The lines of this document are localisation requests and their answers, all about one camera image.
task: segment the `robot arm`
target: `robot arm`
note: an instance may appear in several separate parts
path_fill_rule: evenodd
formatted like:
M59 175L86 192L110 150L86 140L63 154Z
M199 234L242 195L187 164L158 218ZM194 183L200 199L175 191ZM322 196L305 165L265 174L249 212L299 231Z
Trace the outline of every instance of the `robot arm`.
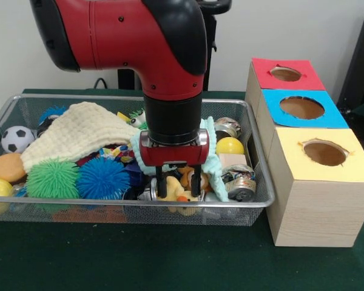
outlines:
M142 132L140 151L146 165L157 167L158 193L166 195L163 164L188 164L196 168L197 196L200 165L209 151L207 132L199 128L207 48L197 1L30 1L45 47L59 68L137 72L149 126ZM216 2L204 9L211 7L218 10Z

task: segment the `cream knit blanket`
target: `cream knit blanket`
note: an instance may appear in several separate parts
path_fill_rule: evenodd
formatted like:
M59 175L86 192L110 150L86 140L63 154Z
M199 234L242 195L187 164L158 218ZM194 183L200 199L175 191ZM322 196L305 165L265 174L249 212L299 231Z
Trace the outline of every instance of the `cream knit blanket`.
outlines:
M21 155L24 170L42 161L77 160L109 144L127 144L139 130L95 103L73 104Z

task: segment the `metal basket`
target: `metal basket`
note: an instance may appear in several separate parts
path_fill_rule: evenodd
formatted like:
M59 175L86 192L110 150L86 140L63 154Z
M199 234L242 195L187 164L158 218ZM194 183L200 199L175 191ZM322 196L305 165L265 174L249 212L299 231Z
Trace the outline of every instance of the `metal basket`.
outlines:
M95 102L111 112L132 112L143 108L143 99L134 97L33 94L15 96L0 111L0 140L4 130L14 125L37 128L41 114L53 105L68 108L71 104L82 101ZM244 101L205 99L202 117L208 116L213 116L215 120L230 117L241 124L240 140L245 147L248 145L256 174L257 191L254 202L180 203L0 197L0 206L8 208L5 213L0 214L0 221L251 226L263 208L274 201L274 188L252 109ZM171 213L168 207L176 206L186 211Z

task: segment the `mint green cloth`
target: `mint green cloth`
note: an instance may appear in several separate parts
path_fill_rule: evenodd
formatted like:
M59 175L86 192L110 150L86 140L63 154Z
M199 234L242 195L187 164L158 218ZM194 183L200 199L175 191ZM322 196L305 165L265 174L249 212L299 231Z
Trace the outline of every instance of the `mint green cloth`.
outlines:
M225 184L221 178L222 175L222 166L220 159L216 155L216 132L214 129L214 120L213 117L208 117L208 119L201 119L200 124L201 129L206 129L209 134L209 154L207 156L206 162L202 165L202 171L204 173L210 174L211 178L209 180L214 192L216 193L218 199L222 202L228 202L228 193L225 189ZM132 145L132 150L135 154L136 160L139 164L141 171L145 175L154 176L155 175L155 167L148 167L144 165L143 160L141 159L140 150L139 150L139 138L140 133L134 135L130 142ZM168 165L163 166L162 169L164 172L168 172L173 170Z

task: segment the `wooden box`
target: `wooden box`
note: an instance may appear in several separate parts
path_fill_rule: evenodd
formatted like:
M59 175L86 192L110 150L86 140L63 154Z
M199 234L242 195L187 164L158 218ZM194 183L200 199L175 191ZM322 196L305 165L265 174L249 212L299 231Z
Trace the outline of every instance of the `wooden box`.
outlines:
M352 130L278 127L268 163L276 246L353 246L364 222L364 151Z
M279 61L252 58L245 100L256 117L263 89L325 90L309 61Z
M267 159L278 126L348 128L326 91L264 89L256 122Z

